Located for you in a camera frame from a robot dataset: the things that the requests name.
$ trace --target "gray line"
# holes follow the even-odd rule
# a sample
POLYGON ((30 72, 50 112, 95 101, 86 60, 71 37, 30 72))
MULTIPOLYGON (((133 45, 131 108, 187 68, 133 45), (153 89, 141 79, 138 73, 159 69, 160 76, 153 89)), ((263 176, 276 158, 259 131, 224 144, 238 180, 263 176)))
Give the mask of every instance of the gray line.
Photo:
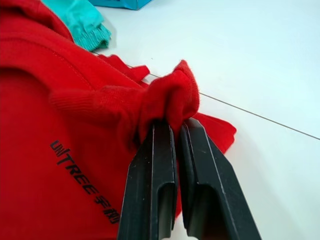
POLYGON ((266 118, 266 117, 264 117, 264 116, 261 116, 261 115, 258 115, 258 114, 256 114, 256 113, 254 113, 254 112, 245 110, 245 109, 243 109, 243 108, 241 108, 241 107, 232 105, 232 104, 227 103, 227 102, 225 102, 225 101, 219 100, 219 99, 217 99, 217 98, 215 98, 215 97, 212 97, 212 96, 209 96, 209 95, 207 95, 207 94, 204 94, 204 93, 201 93, 201 92, 199 92, 199 93, 200 93, 201 95, 203 95, 203 96, 206 96, 206 97, 208 97, 208 98, 210 98, 210 99, 216 100, 216 101, 218 101, 218 102, 220 102, 220 103, 227 104, 227 105, 229 105, 229 106, 231 106, 231 107, 233 107, 233 108, 239 109, 239 110, 244 111, 244 112, 246 112, 246 113, 248 113, 248 114, 252 114, 252 115, 254 115, 254 116, 256 116, 256 117, 262 118, 262 119, 267 120, 267 121, 269 121, 269 122, 272 122, 272 123, 274 123, 274 124, 278 124, 278 125, 280 125, 280 126, 282 126, 282 127, 285 127, 285 128, 287 128, 287 129, 293 130, 293 131, 298 132, 298 133, 300 133, 300 134, 303 134, 303 135, 306 135, 306 136, 308 136, 308 137, 311 137, 311 138, 320 140, 319 137, 310 135, 310 134, 308 134, 308 133, 306 133, 306 132, 303 132, 303 131, 300 131, 300 130, 298 130, 298 129, 292 128, 292 127, 290 127, 290 126, 284 125, 284 124, 282 124, 282 123, 280 123, 280 122, 271 120, 271 119, 269 119, 269 118, 266 118))

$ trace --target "white surface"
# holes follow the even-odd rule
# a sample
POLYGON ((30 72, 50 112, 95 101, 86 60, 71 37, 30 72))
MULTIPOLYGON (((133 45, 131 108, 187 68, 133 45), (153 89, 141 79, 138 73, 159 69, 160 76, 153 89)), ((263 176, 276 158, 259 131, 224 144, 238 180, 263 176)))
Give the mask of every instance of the white surface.
MULTIPOLYGON (((186 59, 202 93, 320 138, 320 1, 153 0, 140 11, 99 10, 113 33, 100 53, 158 76, 186 59)), ((200 112, 237 128, 226 157, 262 238, 318 239, 320 140, 203 95, 200 112)), ((181 218, 171 239, 187 239, 181 218)))
POLYGON ((98 8, 110 49, 157 76, 180 59, 200 91, 320 138, 319 0, 153 0, 98 8))

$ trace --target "unitree logo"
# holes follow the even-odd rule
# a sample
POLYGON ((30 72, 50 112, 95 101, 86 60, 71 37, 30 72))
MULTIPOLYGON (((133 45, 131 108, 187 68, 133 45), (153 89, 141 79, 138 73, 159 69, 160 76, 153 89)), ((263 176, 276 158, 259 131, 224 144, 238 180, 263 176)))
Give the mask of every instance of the unitree logo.
POLYGON ((95 197, 93 202, 103 207, 102 212, 109 219, 111 224, 118 223, 120 221, 120 214, 112 208, 109 201, 99 193, 99 191, 90 183, 89 179, 83 174, 69 154, 70 149, 64 148, 58 140, 51 143, 50 147, 55 152, 55 155, 59 160, 56 164, 58 166, 64 165, 65 169, 68 170, 70 175, 73 176, 76 182, 82 186, 86 193, 95 197))

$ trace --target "sweatshirt sleeve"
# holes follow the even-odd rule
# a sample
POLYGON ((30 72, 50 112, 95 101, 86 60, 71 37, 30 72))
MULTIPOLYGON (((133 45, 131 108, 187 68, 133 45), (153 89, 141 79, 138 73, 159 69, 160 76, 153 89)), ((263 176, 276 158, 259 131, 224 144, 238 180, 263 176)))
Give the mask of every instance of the sweatshirt sleeve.
POLYGON ((67 26, 74 42, 93 51, 107 48, 110 31, 102 24, 100 12, 88 0, 42 0, 67 26))

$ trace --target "red sweatshirt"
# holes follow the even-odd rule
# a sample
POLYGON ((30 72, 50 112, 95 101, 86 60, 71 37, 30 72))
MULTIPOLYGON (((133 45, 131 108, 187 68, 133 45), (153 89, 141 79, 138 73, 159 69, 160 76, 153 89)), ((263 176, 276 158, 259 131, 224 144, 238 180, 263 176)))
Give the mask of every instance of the red sweatshirt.
POLYGON ((155 119, 177 136, 194 116, 223 152, 234 141, 233 126, 197 113, 185 61, 142 87, 145 66, 76 46, 39 0, 0 7, 0 239, 115 239, 128 166, 155 119))

